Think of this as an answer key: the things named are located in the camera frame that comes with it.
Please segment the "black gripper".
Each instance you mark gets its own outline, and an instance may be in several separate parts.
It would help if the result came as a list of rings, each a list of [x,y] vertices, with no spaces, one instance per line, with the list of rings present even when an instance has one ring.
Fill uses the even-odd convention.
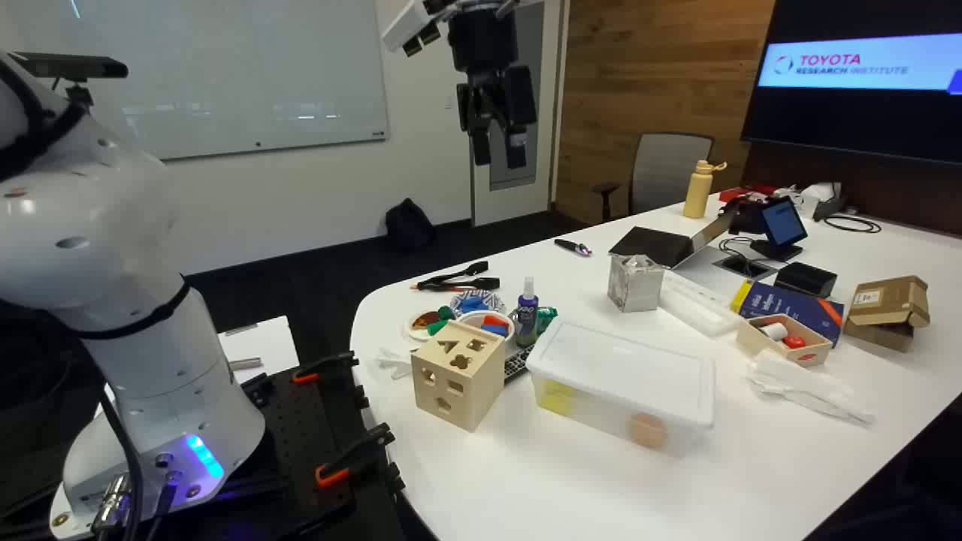
[[[506,136],[508,168],[525,165],[525,130],[535,123],[532,73],[517,54],[517,25],[493,7],[461,13],[447,20],[454,69],[466,76],[458,89],[461,127],[468,130],[476,165],[489,165],[489,122]]]

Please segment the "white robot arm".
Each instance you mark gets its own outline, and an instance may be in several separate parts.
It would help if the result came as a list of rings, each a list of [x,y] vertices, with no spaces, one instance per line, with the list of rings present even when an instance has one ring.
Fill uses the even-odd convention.
[[[192,511],[267,436],[198,288],[167,259],[167,165],[109,130],[79,89],[115,59],[0,59],[0,298],[42,309],[100,375],[48,509],[54,541]]]

